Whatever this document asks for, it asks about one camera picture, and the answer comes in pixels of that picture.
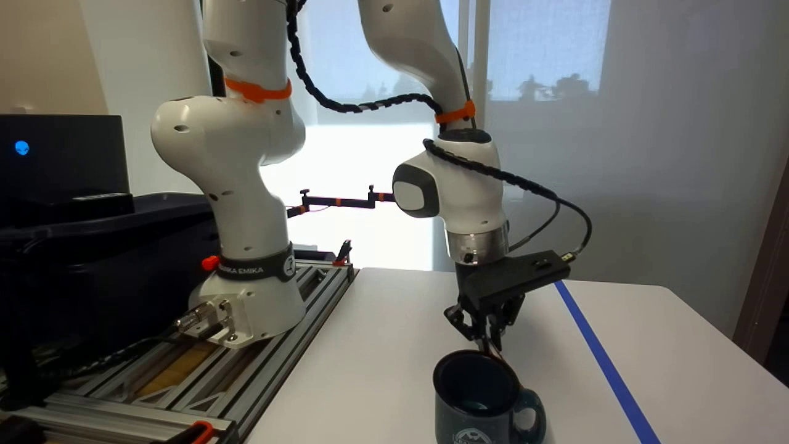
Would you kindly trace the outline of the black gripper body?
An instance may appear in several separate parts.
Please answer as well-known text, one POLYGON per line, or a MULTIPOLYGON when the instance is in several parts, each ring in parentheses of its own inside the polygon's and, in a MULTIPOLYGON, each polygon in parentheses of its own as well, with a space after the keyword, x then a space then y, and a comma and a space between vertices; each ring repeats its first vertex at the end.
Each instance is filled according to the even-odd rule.
POLYGON ((459 265, 459 302, 475 316, 485 316, 516 296, 566 276, 570 263, 554 252, 502 257, 481 265, 459 265))

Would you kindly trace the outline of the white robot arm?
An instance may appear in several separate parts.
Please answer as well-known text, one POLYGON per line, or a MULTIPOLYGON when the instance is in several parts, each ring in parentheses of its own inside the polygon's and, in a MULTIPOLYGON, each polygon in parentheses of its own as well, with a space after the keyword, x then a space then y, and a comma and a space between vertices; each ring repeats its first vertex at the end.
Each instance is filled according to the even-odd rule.
MULTIPOLYGON (((289 210, 263 172, 297 152, 320 172, 341 169, 350 149, 310 130, 291 100, 307 75, 297 11, 305 0, 207 0, 202 41, 223 74, 218 95, 158 105, 149 138, 158 155, 207 197, 218 252, 174 327, 223 347, 276 338, 305 318, 296 283, 289 210)), ((434 110, 434 135, 400 163, 390 200, 408 217, 444 225, 459 299, 445 320, 468 340, 497 347, 527 291, 570 273, 556 252, 525 253, 508 239, 502 189, 518 178, 500 167, 479 125, 461 53, 440 0, 358 0, 369 49, 415 75, 434 110)))

